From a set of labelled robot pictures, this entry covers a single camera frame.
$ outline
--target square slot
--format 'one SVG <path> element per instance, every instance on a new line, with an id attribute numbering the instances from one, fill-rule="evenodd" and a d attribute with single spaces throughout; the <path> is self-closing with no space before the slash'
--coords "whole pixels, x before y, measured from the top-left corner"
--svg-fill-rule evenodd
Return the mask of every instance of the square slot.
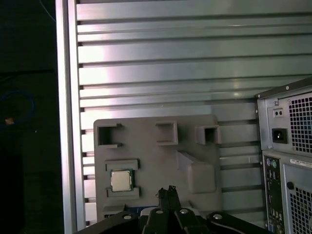
<path id="1" fill-rule="evenodd" d="M 175 121 L 157 122 L 157 145 L 178 145 L 177 123 Z"/>
<path id="2" fill-rule="evenodd" d="M 221 144 L 219 125 L 196 127 L 195 142 L 201 145 Z"/>
<path id="3" fill-rule="evenodd" d="M 106 148 L 118 148 L 121 143 L 115 142 L 114 131 L 117 131 L 121 124 L 106 125 L 97 128 L 98 145 Z"/>

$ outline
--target black metal arm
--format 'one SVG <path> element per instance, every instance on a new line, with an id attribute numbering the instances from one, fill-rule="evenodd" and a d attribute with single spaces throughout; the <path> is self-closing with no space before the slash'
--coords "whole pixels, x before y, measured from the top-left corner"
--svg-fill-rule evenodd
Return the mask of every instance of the black metal arm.
<path id="1" fill-rule="evenodd" d="M 77 234 L 269 234 L 256 225 L 223 212 L 207 219 L 182 208 L 176 188 L 158 191 L 158 207 L 149 216 L 139 217 L 127 211 L 98 222 Z"/>

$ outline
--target fan grille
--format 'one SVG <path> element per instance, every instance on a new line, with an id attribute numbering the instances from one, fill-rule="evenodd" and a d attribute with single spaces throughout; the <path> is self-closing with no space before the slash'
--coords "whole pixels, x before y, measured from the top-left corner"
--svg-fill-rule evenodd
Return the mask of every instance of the fan grille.
<path id="1" fill-rule="evenodd" d="M 312 153 L 312 97 L 292 100 L 289 113 L 294 150 Z"/>
<path id="2" fill-rule="evenodd" d="M 312 234 L 312 194 L 299 188 L 295 191 L 290 194 L 293 234 Z"/>

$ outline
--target blue cable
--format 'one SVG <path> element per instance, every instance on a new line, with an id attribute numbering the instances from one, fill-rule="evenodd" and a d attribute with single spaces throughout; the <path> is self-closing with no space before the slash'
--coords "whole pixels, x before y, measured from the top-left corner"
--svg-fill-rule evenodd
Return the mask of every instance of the blue cable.
<path id="1" fill-rule="evenodd" d="M 31 102 L 31 110 L 27 113 L 26 117 L 24 117 L 24 118 L 22 118 L 20 120 L 14 120 L 14 124 L 13 125 L 21 124 L 21 123 L 24 123 L 24 122 L 28 121 L 32 117 L 32 115 L 34 114 L 34 111 L 35 111 L 34 100 L 31 98 L 31 96 L 27 92 L 24 92 L 24 91 L 15 90 L 15 91 L 8 92 L 8 93 L 4 94 L 0 98 L 0 102 L 3 102 L 7 98 L 9 98 L 10 96 L 15 95 L 15 94 L 22 94 L 22 95 L 24 95 Z M 7 128 L 9 126 L 10 125 L 2 124 L 2 125 L 0 125 L 0 129 Z"/>

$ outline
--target dark background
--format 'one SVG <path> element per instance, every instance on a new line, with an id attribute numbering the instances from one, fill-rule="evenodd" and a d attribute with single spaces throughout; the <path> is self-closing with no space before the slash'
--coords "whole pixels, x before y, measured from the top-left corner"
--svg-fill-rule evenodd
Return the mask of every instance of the dark background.
<path id="1" fill-rule="evenodd" d="M 42 2 L 55 18 L 55 0 Z M 7 117 L 23 118 L 31 107 L 23 95 L 1 100 L 5 93 L 21 90 L 35 103 L 29 121 L 9 128 L 1 125 L 0 147 L 10 154 L 2 164 L 2 179 L 8 181 L 6 186 L 16 185 L 14 168 L 18 166 L 19 158 L 14 155 L 20 155 L 25 214 L 25 227 L 21 233 L 63 233 L 56 23 L 39 0 L 0 0 L 0 41 L 0 80 L 4 73 L 49 70 L 0 81 L 1 124 Z M 10 187 L 4 190 L 8 192 L 5 195 L 7 205 L 19 212 L 14 207 L 18 196 Z M 2 226 L 7 233 L 12 233 L 8 228 Z"/>

